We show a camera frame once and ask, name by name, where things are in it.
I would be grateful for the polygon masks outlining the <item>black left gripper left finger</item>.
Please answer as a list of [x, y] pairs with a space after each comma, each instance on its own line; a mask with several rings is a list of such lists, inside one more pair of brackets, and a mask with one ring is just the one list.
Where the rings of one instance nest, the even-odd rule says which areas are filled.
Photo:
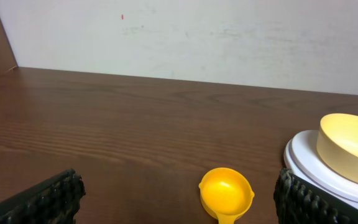
[[0, 202], [0, 224], [73, 224], [84, 195], [81, 175], [65, 170]]

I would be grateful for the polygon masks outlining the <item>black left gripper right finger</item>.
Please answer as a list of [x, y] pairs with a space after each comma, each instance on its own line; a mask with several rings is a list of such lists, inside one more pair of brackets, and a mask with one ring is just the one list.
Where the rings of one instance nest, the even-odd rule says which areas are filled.
[[358, 224], [358, 209], [284, 168], [273, 193], [279, 224]]

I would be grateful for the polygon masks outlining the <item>yellow plastic measuring scoop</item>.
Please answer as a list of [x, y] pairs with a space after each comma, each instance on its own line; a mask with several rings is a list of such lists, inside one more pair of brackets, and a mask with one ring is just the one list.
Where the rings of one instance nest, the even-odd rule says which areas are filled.
[[208, 171], [198, 187], [203, 208], [219, 224], [234, 224], [250, 209], [255, 197], [248, 180], [226, 167]]

